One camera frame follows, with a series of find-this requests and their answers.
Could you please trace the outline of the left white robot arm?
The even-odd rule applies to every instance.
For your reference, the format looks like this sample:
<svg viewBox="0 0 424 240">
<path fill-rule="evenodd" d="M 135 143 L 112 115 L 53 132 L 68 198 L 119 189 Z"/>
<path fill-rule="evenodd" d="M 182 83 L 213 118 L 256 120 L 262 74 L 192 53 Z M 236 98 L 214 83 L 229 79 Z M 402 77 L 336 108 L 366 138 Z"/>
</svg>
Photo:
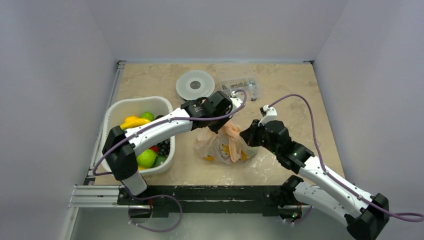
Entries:
<svg viewBox="0 0 424 240">
<path fill-rule="evenodd" d="M 103 159 L 114 178 L 127 188 L 130 199 L 142 205 L 148 201 L 149 191 L 138 170 L 137 157 L 141 153 L 175 135 L 199 128 L 209 128 L 217 133 L 243 106 L 244 101 L 236 94 L 229 97 L 217 91 L 210 97 L 188 100 L 151 123 L 126 130 L 113 127 L 103 146 Z"/>
</svg>

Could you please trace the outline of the orange printed plastic bag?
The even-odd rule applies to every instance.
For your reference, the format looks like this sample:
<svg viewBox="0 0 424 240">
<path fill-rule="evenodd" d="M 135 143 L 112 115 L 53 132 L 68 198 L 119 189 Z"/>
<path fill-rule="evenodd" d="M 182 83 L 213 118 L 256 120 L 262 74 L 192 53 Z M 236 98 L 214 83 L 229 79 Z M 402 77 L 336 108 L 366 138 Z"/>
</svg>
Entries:
<svg viewBox="0 0 424 240">
<path fill-rule="evenodd" d="M 255 157 L 258 147 L 251 147 L 240 136 L 241 128 L 227 122 L 217 133 L 209 128 L 201 129 L 194 142 L 199 157 L 213 163 L 233 164 Z"/>
</svg>

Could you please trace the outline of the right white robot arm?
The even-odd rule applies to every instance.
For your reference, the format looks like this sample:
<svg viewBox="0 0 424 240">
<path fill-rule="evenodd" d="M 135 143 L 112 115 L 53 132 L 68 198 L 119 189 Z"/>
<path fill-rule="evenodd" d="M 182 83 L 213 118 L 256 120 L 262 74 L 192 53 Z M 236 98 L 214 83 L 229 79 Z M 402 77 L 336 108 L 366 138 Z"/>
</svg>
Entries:
<svg viewBox="0 0 424 240">
<path fill-rule="evenodd" d="M 372 195 L 339 176 L 304 145 L 292 140 L 289 130 L 279 120 L 261 124 L 253 120 L 240 137 L 250 147 L 263 147 L 273 153 L 286 169 L 314 183 L 287 181 L 280 196 L 288 204 L 296 200 L 309 204 L 339 221 L 356 240 L 375 240 L 389 221 L 389 200 L 382 194 Z"/>
</svg>

